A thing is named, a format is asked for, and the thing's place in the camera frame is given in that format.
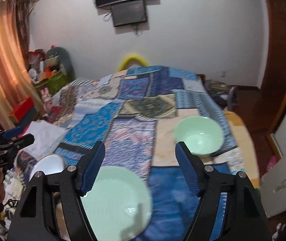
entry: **white door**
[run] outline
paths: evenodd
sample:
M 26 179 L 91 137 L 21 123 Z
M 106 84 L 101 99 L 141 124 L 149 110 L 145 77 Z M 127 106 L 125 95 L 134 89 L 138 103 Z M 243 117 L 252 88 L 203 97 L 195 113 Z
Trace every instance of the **white door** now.
M 286 155 L 262 176 L 260 190 L 268 218 L 286 210 Z

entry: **bed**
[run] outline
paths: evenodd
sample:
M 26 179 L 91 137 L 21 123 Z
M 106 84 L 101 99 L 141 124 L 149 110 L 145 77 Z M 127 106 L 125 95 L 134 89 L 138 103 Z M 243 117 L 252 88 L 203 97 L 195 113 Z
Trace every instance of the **bed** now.
M 151 191 L 151 221 L 137 241 L 181 240 L 197 208 L 199 198 L 188 190 L 174 153 L 172 131 L 185 117 L 209 116 L 223 130 L 221 149 L 203 159 L 205 164 L 230 174 L 243 170 L 259 188 L 256 154 L 243 121 L 233 112 L 223 112 L 195 73 L 150 66 L 100 80 L 79 78 L 53 96 L 53 106 L 50 118 L 66 130 L 37 159 L 52 154 L 60 142 L 91 148 L 96 140 L 103 141 L 106 155 L 102 165 L 133 171 Z M 70 165 L 76 164 L 80 155 L 62 157 Z M 36 162 L 24 151 L 18 154 L 15 168 L 5 180 L 6 199 L 19 199 L 18 182 L 23 189 Z M 211 240 L 219 237 L 225 203 L 226 194 L 222 193 Z M 68 239 L 59 205 L 57 214 L 62 237 Z

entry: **orange curtain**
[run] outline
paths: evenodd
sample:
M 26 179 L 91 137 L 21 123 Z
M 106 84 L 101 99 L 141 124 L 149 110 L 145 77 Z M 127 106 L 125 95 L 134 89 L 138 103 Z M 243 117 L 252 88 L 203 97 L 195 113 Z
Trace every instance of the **orange curtain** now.
M 16 26 L 16 0 L 0 1 L 0 129 L 14 125 L 9 113 L 24 98 L 32 97 L 38 111 L 42 102 L 27 73 Z

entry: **bedspread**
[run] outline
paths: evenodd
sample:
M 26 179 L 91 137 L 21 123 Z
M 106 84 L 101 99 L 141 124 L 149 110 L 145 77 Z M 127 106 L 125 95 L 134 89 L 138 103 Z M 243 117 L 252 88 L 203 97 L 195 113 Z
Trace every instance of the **bedspread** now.
M 150 66 L 100 80 L 79 78 L 53 97 L 53 105 L 61 108 L 54 124 L 69 130 L 42 156 L 53 153 L 59 142 L 91 148 L 101 140 L 106 146 L 103 166 L 125 167 L 148 184 L 153 213 L 137 241 L 180 241 L 197 208 L 199 199 L 188 190 L 175 158 L 173 129 L 183 118 L 208 116 L 223 130 L 222 148 L 203 159 L 205 164 L 224 173 L 245 171 L 233 122 L 227 120 L 195 73 Z M 67 164 L 76 164 L 80 158 L 59 154 Z M 16 170 L 26 181 L 36 161 L 24 152 L 17 160 L 21 164 Z M 219 237 L 225 203 L 226 194 L 222 193 L 211 240 Z

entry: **yellow arch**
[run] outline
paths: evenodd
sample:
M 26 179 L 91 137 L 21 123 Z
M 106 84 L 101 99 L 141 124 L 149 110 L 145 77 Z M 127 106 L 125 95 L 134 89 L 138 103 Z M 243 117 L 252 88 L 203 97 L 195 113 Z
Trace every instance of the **yellow arch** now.
M 145 59 L 143 59 L 141 56 L 139 56 L 137 54 L 130 54 L 123 59 L 120 67 L 118 68 L 118 71 L 126 70 L 127 69 L 126 66 L 130 61 L 136 61 L 141 66 L 144 66 L 144 67 L 150 66 L 150 64 Z

